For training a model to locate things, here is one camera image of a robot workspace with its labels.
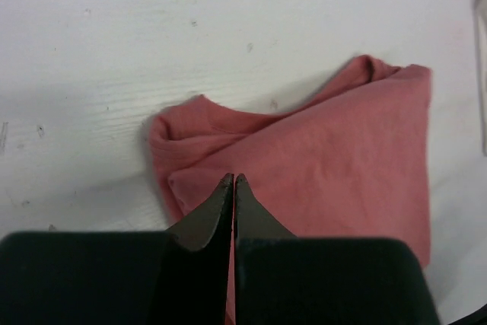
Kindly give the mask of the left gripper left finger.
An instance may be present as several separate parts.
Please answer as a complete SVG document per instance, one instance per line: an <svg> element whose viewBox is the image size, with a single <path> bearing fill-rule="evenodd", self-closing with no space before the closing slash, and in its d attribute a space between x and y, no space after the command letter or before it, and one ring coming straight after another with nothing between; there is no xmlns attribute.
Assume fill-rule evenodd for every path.
<svg viewBox="0 0 487 325"><path fill-rule="evenodd" d="M223 324L234 178L164 231L22 231L1 241L3 324Z"/></svg>

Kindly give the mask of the pink t shirt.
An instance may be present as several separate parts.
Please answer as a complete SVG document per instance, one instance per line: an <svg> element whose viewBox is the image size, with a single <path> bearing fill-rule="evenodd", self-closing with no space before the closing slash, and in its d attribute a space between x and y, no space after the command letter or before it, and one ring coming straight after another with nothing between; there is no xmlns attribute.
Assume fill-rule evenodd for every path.
<svg viewBox="0 0 487 325"><path fill-rule="evenodd" d="M198 96L152 121L148 143L175 219L225 174L301 236L385 235L430 260L427 168L431 71L353 59L304 106L282 115Z"/></svg>

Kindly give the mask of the folded white t shirt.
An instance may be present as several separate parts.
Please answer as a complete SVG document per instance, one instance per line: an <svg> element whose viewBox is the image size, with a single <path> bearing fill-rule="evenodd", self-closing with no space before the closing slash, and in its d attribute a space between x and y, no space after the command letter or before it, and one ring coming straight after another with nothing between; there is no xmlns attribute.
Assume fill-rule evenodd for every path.
<svg viewBox="0 0 487 325"><path fill-rule="evenodd" d="M486 156L486 0L472 0L482 153Z"/></svg>

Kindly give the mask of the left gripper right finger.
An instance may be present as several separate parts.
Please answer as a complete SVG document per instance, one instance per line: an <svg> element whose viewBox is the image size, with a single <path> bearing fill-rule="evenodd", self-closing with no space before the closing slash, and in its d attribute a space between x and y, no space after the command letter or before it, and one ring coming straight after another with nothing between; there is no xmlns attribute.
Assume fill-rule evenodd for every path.
<svg viewBox="0 0 487 325"><path fill-rule="evenodd" d="M234 204L236 323L439 323L419 262L402 241L295 237L244 175Z"/></svg>

